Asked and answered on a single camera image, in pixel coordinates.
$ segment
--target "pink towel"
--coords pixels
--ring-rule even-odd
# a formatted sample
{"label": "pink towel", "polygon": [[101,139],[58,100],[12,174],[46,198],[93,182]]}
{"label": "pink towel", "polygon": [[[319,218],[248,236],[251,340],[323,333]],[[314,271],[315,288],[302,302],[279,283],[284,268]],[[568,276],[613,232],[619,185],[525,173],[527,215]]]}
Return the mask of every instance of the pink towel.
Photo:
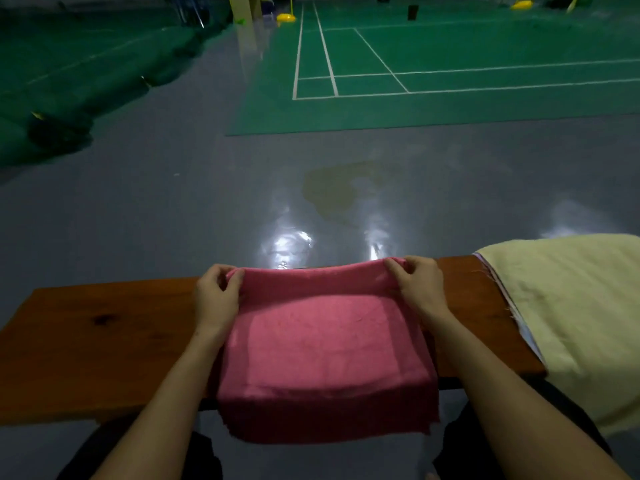
{"label": "pink towel", "polygon": [[382,260],[247,269],[218,390],[229,432],[298,444],[428,433],[438,420],[437,375],[416,316],[393,288]]}

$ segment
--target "green floor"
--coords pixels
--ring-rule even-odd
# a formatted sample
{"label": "green floor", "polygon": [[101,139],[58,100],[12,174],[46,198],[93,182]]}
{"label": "green floor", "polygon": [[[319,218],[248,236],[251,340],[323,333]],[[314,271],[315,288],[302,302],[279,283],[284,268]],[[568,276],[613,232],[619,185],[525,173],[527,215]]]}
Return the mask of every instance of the green floor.
{"label": "green floor", "polygon": [[34,112],[94,121],[177,78],[226,27],[220,2],[205,30],[181,26],[171,5],[0,14],[0,164],[48,156],[27,138]]}
{"label": "green floor", "polygon": [[478,0],[318,0],[296,15],[232,134],[640,112],[640,34],[601,20]]}

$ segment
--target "black pants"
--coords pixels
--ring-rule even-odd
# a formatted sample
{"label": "black pants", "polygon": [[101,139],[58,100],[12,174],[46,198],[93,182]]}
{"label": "black pants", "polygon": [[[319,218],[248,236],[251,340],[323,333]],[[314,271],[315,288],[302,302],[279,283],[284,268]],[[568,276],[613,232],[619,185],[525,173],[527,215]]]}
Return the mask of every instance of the black pants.
{"label": "black pants", "polygon": [[[611,455],[608,444],[580,407],[544,379],[528,379],[527,382]],[[116,419],[98,428],[62,470],[58,480],[89,480],[135,418],[133,415]],[[465,406],[458,419],[445,428],[442,452],[433,464],[442,480],[504,478],[470,404]],[[199,433],[192,433],[182,479],[221,478],[222,467],[213,454],[211,440]]]}

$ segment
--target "gray floor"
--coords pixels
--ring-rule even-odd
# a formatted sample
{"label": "gray floor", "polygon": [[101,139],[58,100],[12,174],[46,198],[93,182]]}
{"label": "gray floor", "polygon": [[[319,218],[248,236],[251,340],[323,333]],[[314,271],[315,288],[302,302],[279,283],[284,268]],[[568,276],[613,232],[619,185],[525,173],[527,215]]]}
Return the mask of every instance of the gray floor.
{"label": "gray floor", "polygon": [[[640,116],[225,137],[244,90],[226,37],[117,113],[84,152],[2,171],[0,326],[37,287],[192,276],[213,262],[328,266],[640,234]],[[444,419],[463,402],[443,395]],[[0,428],[0,477],[52,478],[94,427]],[[260,447],[202,415],[231,480],[415,478],[441,429],[426,440]],[[640,479],[640,434],[612,443]]]}

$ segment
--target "brown wooden plank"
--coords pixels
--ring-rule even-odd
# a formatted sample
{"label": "brown wooden plank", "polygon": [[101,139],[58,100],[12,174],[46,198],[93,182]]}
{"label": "brown wooden plank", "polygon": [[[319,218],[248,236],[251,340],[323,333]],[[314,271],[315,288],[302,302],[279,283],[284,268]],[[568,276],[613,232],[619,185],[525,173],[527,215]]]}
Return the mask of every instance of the brown wooden plank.
{"label": "brown wooden plank", "polygon": [[[438,263],[460,321],[518,373],[543,374],[482,263]],[[35,290],[0,331],[0,424],[104,420],[143,407],[191,336],[196,279]],[[435,348],[446,383],[455,371]]]}

